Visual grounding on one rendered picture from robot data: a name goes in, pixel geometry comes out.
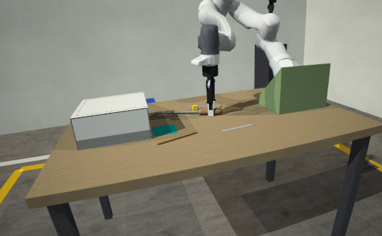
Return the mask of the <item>wooden handle with grey metal rod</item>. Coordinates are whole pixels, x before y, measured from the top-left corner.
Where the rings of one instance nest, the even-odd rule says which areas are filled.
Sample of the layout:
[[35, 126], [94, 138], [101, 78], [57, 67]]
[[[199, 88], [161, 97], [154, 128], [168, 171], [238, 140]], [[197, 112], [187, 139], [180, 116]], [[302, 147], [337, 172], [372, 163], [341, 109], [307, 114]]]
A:
[[[199, 115], [208, 115], [208, 108], [199, 109], [199, 111], [161, 111], [155, 112], [150, 119], [157, 119], [154, 117], [156, 114], [165, 114], [165, 113], [199, 113]], [[214, 108], [214, 115], [221, 114], [221, 108]]]

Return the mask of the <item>teal square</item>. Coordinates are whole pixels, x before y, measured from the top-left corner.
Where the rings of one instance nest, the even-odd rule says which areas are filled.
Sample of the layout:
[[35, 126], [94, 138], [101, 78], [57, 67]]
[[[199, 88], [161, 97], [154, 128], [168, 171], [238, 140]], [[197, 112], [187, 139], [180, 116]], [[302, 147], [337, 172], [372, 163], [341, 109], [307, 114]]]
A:
[[160, 127], [152, 127], [152, 131], [153, 131], [154, 136], [159, 136], [159, 135], [164, 135], [164, 134], [172, 134], [172, 133], [178, 132], [176, 130], [174, 124], [173, 125], [160, 126]]

